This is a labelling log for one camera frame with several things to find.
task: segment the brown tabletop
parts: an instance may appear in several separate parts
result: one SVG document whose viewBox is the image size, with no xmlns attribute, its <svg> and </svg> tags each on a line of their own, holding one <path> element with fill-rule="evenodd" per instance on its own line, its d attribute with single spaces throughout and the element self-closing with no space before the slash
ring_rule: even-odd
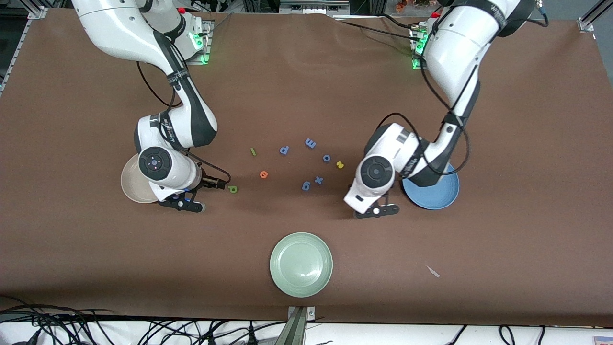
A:
<svg viewBox="0 0 613 345">
<path fill-rule="evenodd" d="M 379 120 L 403 112 L 433 140 L 445 113 L 407 51 L 323 15 L 233 15 L 210 64 L 190 71 L 219 123 L 193 152 L 239 192 L 202 190 L 207 210 L 192 214 L 123 195 L 135 124 L 164 106 L 73 10 L 50 10 L 0 98 L 0 292 L 149 316 L 283 319 L 315 305 L 329 321 L 613 325 L 613 92 L 592 35 L 554 21 L 497 39 L 456 202 L 426 211 L 396 186 L 398 215 L 357 220 L 342 199 Z M 164 76 L 144 70 L 169 99 Z M 334 259 L 306 299 L 268 270 L 297 231 Z"/>
</svg>

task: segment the plate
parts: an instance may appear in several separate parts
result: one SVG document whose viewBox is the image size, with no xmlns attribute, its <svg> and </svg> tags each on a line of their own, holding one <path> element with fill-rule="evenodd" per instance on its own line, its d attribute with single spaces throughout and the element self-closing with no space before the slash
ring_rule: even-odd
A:
<svg viewBox="0 0 613 345">
<path fill-rule="evenodd" d="M 454 167 L 448 164 L 445 171 L 453 170 Z M 402 179 L 402 187 L 409 199 L 419 207 L 438 210 L 454 203 L 460 193 L 460 178 L 458 174 L 445 175 L 437 184 L 429 187 L 419 187 L 409 179 Z"/>
<path fill-rule="evenodd" d="M 148 204 L 158 200 L 149 186 L 149 180 L 140 172 L 138 154 L 132 156 L 123 167 L 121 190 L 130 200 L 137 203 Z"/>
<path fill-rule="evenodd" d="M 320 292 L 332 276 L 332 253 L 311 233 L 293 233 L 276 244 L 270 256 L 270 275 L 276 286 L 293 297 Z"/>
</svg>

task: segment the green plate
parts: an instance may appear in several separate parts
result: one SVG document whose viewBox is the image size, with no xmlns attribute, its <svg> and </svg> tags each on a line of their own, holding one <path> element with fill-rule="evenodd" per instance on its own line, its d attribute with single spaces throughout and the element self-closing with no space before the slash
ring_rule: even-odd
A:
<svg viewBox="0 0 613 345">
<path fill-rule="evenodd" d="M 276 286 L 294 297 L 320 292 L 332 276 L 332 253 L 310 233 L 293 233 L 276 244 L 270 256 L 270 275 Z"/>
</svg>

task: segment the blue plate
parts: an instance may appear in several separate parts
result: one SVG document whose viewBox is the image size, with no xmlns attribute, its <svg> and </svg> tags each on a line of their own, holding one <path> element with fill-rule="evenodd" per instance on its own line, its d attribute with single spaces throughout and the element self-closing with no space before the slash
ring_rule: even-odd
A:
<svg viewBox="0 0 613 345">
<path fill-rule="evenodd" d="M 453 170 L 454 167 L 449 164 L 445 171 Z M 402 179 L 402 187 L 409 199 L 419 207 L 437 210 L 454 203 L 460 193 L 460 179 L 458 174 L 445 175 L 437 184 L 430 187 L 418 187 L 409 179 Z"/>
</svg>

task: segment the white robotic arm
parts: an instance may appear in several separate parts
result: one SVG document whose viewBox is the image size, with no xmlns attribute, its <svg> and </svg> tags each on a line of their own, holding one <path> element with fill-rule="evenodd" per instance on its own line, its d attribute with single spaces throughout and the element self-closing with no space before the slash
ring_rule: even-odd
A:
<svg viewBox="0 0 613 345">
<path fill-rule="evenodd" d="M 167 9 L 165 1 L 141 2 L 154 2 L 152 5 L 158 6 L 159 13 L 170 16 L 168 22 L 175 21 L 177 10 Z M 183 103 L 142 117 L 134 131 L 139 168 L 158 200 L 198 186 L 202 170 L 180 150 L 211 143 L 217 134 L 217 121 L 189 76 L 172 37 L 152 29 L 135 0 L 73 0 L 73 4 L 96 47 L 117 58 L 158 67 Z M 152 18 L 156 18 L 158 25 L 163 22 L 159 17 Z"/>
<path fill-rule="evenodd" d="M 422 62 L 450 105 L 434 142 L 397 123 L 378 128 L 344 200 L 356 212 L 391 188 L 395 172 L 421 187 L 438 183 L 479 95 L 479 65 L 497 36 L 517 30 L 535 8 L 534 0 L 446 0 L 440 18 L 426 22 Z"/>
</svg>

